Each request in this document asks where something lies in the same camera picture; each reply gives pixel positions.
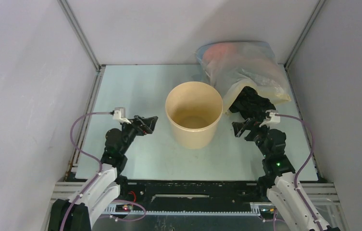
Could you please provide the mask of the aluminium frame post left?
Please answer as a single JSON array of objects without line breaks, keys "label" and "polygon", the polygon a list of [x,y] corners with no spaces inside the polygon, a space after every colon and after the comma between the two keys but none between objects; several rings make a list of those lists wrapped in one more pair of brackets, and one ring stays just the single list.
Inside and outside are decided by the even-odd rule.
[{"label": "aluminium frame post left", "polygon": [[59,3],[63,13],[65,14],[67,21],[71,25],[73,32],[76,34],[79,43],[81,44],[82,48],[84,49],[85,53],[89,57],[92,65],[94,66],[95,70],[98,72],[100,70],[100,63],[96,58],[96,55],[85,35],[83,32],[81,25],[75,16],[74,11],[72,10],[69,2],[67,0],[57,0]]}]

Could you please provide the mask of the translucent bag of supplies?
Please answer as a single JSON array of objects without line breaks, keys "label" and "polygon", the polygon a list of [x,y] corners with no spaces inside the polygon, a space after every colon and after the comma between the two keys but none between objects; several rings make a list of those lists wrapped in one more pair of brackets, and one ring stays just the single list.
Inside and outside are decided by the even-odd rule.
[{"label": "translucent bag of supplies", "polygon": [[222,97],[229,110],[244,87],[277,105],[291,101],[288,79],[267,42],[218,42],[200,47],[196,59],[206,75],[205,82]]}]

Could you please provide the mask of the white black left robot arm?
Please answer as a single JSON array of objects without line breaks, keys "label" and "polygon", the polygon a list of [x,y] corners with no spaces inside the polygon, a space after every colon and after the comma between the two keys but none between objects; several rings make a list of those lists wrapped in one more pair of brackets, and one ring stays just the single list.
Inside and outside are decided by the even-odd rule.
[{"label": "white black left robot arm", "polygon": [[53,203],[48,222],[49,231],[90,231],[112,202],[145,210],[134,201],[124,200],[129,194],[129,187],[127,178],[121,173],[128,161],[126,151],[137,136],[154,132],[158,117],[135,115],[127,119],[118,110],[110,112],[110,115],[121,127],[106,132],[105,148],[101,158],[81,150],[78,146],[75,147],[81,154],[94,159],[98,168],[94,176],[78,191]]}]

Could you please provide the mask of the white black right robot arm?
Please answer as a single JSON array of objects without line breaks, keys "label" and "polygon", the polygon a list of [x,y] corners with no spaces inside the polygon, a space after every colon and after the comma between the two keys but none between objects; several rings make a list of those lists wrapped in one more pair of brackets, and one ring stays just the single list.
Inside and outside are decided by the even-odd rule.
[{"label": "white black right robot arm", "polygon": [[289,158],[285,154],[287,136],[254,119],[233,122],[236,137],[249,131],[244,138],[256,144],[263,155],[265,175],[257,181],[256,194],[262,201],[274,204],[285,223],[292,231],[338,231],[317,211],[304,191]]}]

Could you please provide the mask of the black plastic trash bag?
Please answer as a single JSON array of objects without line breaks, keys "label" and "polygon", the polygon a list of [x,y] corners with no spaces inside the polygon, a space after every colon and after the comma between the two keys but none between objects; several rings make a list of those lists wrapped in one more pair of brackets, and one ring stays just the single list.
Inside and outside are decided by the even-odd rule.
[{"label": "black plastic trash bag", "polygon": [[261,97],[251,87],[244,87],[232,105],[231,113],[239,113],[243,119],[265,118],[267,110],[276,110],[268,98]]}]

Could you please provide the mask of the aluminium frame post right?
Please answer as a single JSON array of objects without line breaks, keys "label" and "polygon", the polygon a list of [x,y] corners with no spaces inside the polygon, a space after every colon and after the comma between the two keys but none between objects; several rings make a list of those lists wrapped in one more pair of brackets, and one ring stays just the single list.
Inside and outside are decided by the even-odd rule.
[{"label": "aluminium frame post right", "polygon": [[291,63],[293,62],[296,54],[298,53],[298,50],[300,49],[300,47],[302,46],[304,40],[306,39],[311,27],[313,26],[314,22],[316,21],[318,15],[320,14],[320,11],[322,10],[322,8],[324,7],[324,5],[326,4],[326,0],[318,0],[317,4],[315,5],[309,19],[307,20],[302,32],[300,33],[300,36],[298,37],[293,49],[291,50],[285,64],[285,70],[288,70],[289,66],[291,65]]}]

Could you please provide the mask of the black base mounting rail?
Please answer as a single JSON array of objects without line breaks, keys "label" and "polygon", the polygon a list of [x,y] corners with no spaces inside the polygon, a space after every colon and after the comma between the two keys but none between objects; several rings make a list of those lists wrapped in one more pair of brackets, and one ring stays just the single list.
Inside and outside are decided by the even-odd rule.
[{"label": "black base mounting rail", "polygon": [[250,212],[268,202],[254,181],[129,180],[118,198],[148,212]]}]

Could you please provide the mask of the beige round trash bin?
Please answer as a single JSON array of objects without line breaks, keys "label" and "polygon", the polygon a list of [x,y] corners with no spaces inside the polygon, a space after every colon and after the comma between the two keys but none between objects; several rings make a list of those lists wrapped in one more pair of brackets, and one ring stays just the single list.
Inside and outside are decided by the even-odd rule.
[{"label": "beige round trash bin", "polygon": [[223,114],[223,100],[206,83],[185,82],[169,92],[165,112],[175,141],[188,149],[201,149],[215,135]]}]

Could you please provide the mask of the aluminium frame post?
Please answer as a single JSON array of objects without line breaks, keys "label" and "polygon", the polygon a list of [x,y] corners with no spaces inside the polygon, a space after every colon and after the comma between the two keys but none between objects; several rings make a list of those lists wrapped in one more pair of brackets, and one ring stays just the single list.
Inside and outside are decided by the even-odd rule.
[{"label": "aluminium frame post", "polygon": [[300,36],[298,37],[293,49],[291,50],[285,64],[285,70],[288,70],[289,66],[291,65],[291,63],[293,62],[296,54],[298,53],[298,50],[300,49],[300,47],[302,46],[304,40],[306,39],[311,27],[313,26],[314,22],[316,21],[318,15],[320,14],[320,11],[322,10],[322,8],[324,7],[324,5],[326,4],[326,0],[318,0],[317,4],[315,5],[309,19],[307,20],[302,32],[300,33]]},{"label": "aluminium frame post", "polygon": [[89,57],[92,65],[94,66],[95,70],[98,72],[100,70],[100,63],[96,58],[96,55],[85,35],[83,32],[81,25],[75,16],[74,11],[72,10],[69,2],[67,0],[57,0],[59,3],[63,13],[65,14],[67,21],[71,25],[73,32],[76,34],[79,43],[81,44],[82,48],[84,49],[85,53]]}]

